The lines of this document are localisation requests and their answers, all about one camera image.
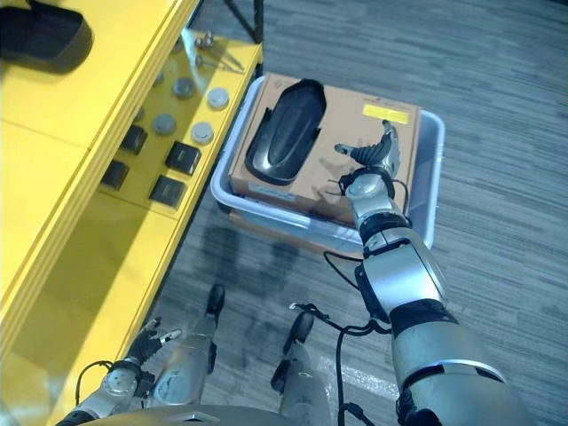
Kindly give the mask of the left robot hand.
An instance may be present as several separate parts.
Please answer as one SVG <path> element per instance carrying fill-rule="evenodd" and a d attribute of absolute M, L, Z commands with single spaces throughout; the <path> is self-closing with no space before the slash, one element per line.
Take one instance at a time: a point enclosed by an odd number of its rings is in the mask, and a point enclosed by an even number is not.
<path fill-rule="evenodd" d="M 135 359 L 142 366 L 166 343 L 178 339 L 182 335 L 181 328 L 174 328 L 163 335 L 158 335 L 161 317 L 150 319 L 138 332 L 127 352 L 129 359 Z"/>

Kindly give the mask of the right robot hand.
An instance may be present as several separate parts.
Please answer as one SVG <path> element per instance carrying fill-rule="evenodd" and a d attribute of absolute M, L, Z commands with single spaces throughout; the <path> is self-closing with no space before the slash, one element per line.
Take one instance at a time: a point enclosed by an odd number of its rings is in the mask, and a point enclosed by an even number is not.
<path fill-rule="evenodd" d="M 334 149 L 339 154 L 351 157 L 357 164 L 383 168 L 395 177 L 400 165 L 398 132 L 390 121 L 383 120 L 382 124 L 383 135 L 378 143 L 360 147 L 335 144 Z"/>

